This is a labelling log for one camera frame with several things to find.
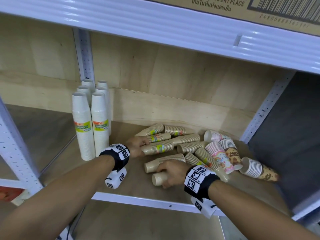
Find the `stack of white cups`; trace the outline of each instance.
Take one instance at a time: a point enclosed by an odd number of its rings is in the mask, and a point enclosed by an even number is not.
[[[106,81],[98,81],[98,86],[96,87],[96,92],[102,92],[105,96],[106,100],[106,108],[107,108],[107,115],[108,115],[108,122],[109,122],[109,127],[108,127],[108,132],[109,135],[111,135],[111,106],[110,106],[110,94],[109,94],[109,87]]]
[[[91,93],[94,93],[94,81],[90,78],[85,78],[82,80],[82,85],[86,85],[89,87]]]
[[[93,122],[96,157],[109,146],[108,115],[106,100],[101,92],[92,94],[91,115]]]
[[[249,157],[244,157],[241,159],[243,167],[239,170],[240,173],[250,176],[252,178],[257,178],[262,174],[262,164],[256,160],[252,160]]]
[[[77,92],[84,92],[87,96],[89,107],[91,107],[91,90],[87,85],[81,85],[77,87]]]
[[[81,158],[89,161],[96,156],[96,153],[91,113],[87,96],[84,92],[74,92],[72,94],[72,115]]]

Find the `shelf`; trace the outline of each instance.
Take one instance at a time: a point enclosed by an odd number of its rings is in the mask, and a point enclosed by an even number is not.
[[[224,240],[219,218],[91,200],[73,234],[85,239]]]
[[[0,12],[320,73],[317,36],[146,0],[0,0]]]
[[[75,135],[72,114],[6,104],[39,172]],[[0,157],[0,185],[24,188]]]
[[[146,127],[141,125],[113,121],[110,143],[125,143],[127,139],[144,128]],[[249,153],[245,144],[237,142],[237,145],[242,155]],[[151,180],[152,173],[147,174],[144,171],[145,162],[175,153],[176,151],[174,150],[158,156],[131,159],[126,165],[127,176],[120,187],[113,190],[108,188],[104,182],[101,182],[98,192],[92,199],[197,213],[195,206],[191,204],[190,196],[184,192],[182,185],[166,190],[162,187],[155,187]],[[84,163],[85,161],[80,157],[78,142],[75,138],[40,177],[40,181],[47,185],[64,173]],[[238,172],[230,174],[230,177],[230,183],[234,186],[267,202],[285,214],[290,214],[273,184],[247,177]],[[217,211],[217,214],[224,215],[221,211]]]

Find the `person's right hand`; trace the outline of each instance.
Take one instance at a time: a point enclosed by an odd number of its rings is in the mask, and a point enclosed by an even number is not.
[[[191,166],[183,161],[166,160],[157,168],[157,173],[166,170],[169,174],[168,180],[162,184],[163,188],[168,188],[173,185],[183,184],[186,179],[186,174]]]

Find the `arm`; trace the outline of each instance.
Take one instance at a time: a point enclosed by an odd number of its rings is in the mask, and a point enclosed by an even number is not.
[[[184,162],[167,160],[159,165],[157,172],[167,170],[169,178],[163,187],[168,188],[183,184],[189,168]],[[319,239],[280,211],[220,180],[210,185],[208,195],[248,239]]]
[[[125,143],[130,158],[144,156],[140,149],[143,141],[144,137],[134,137]],[[55,239],[92,198],[114,165],[113,157],[102,155],[54,180],[2,222],[0,236],[7,240]]]

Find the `black wristband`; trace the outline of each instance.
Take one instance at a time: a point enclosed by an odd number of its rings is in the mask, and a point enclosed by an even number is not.
[[[119,172],[127,165],[130,158],[130,151],[128,147],[123,144],[112,144],[100,153],[100,156],[101,155],[112,156],[114,158],[114,168],[112,171],[117,170],[117,172]]]
[[[191,167],[186,173],[184,191],[203,202],[202,198],[209,199],[210,185],[220,178],[212,171],[201,165]]]

